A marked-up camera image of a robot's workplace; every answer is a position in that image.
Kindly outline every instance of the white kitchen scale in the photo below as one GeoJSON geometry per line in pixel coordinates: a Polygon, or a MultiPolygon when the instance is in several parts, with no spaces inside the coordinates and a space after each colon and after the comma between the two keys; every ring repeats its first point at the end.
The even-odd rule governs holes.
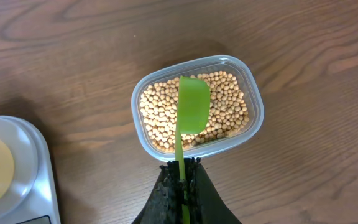
{"type": "Polygon", "coordinates": [[[0,224],[60,224],[47,143],[29,122],[0,116],[0,140],[11,150],[14,176],[0,199],[0,224]]]}

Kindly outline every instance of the plastic container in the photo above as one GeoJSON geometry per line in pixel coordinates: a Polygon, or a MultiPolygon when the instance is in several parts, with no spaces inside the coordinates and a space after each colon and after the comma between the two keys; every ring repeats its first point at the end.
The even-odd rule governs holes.
{"type": "Polygon", "coordinates": [[[185,157],[206,157],[211,156],[237,146],[250,139],[262,125],[264,119],[264,106],[256,82],[249,68],[239,59],[228,55],[215,55],[205,58],[192,60],[189,62],[173,65],[147,75],[136,85],[132,94],[131,106],[134,117],[135,127],[140,143],[143,148],[154,158],[160,161],[175,160],[175,153],[159,151],[152,144],[143,117],[140,112],[140,95],[147,87],[156,82],[166,82],[169,79],[189,77],[199,73],[211,73],[216,71],[227,71],[236,76],[239,88],[244,92],[244,101],[247,104],[248,117],[250,121],[235,136],[210,141],[199,146],[194,146],[184,152],[185,157]]]}

